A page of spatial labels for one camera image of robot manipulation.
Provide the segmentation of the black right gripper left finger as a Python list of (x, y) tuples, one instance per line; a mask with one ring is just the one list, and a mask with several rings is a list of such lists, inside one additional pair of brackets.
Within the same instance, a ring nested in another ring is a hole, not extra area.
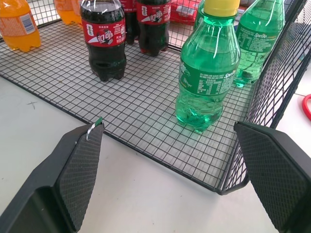
[(0, 216), (0, 233), (77, 233), (96, 182), (100, 117), (62, 136)]

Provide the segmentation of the orange soda bottle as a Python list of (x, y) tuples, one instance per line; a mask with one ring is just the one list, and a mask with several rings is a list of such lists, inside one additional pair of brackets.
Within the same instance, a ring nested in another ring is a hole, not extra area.
[(40, 34), (26, 0), (0, 0), (0, 35), (12, 50), (41, 46)]
[(69, 25), (72, 22), (78, 23), (82, 26), (82, 20), (80, 16), (80, 6), (82, 0), (53, 0), (56, 11), (62, 21)]

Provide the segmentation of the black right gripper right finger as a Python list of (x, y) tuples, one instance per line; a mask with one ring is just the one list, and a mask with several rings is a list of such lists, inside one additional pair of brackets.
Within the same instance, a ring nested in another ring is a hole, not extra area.
[(311, 233), (311, 158), (285, 133), (234, 125), (253, 188), (279, 233)]

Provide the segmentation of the red snack package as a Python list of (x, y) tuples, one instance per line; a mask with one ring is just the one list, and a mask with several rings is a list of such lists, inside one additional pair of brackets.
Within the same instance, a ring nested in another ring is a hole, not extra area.
[(201, 0), (171, 0), (170, 22), (194, 25)]

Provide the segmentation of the dark cola bottle red label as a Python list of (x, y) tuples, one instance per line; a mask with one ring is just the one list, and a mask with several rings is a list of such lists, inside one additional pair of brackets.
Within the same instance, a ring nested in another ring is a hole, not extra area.
[(168, 48), (171, 0), (137, 0), (136, 7), (140, 50), (156, 57)]
[(126, 67), (125, 13), (119, 0), (82, 0), (80, 15), (91, 70), (101, 81), (120, 80)]
[(126, 42), (132, 45), (135, 40), (138, 40), (140, 33), (136, 0), (120, 0), (120, 2), (125, 12)]

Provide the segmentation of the green Sprite bottle yellow cap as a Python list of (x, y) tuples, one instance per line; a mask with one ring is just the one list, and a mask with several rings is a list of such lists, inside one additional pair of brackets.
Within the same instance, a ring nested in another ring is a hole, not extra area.
[(240, 0), (205, 0), (203, 19), (181, 50), (176, 118), (199, 133), (220, 118), (239, 66), (239, 5)]

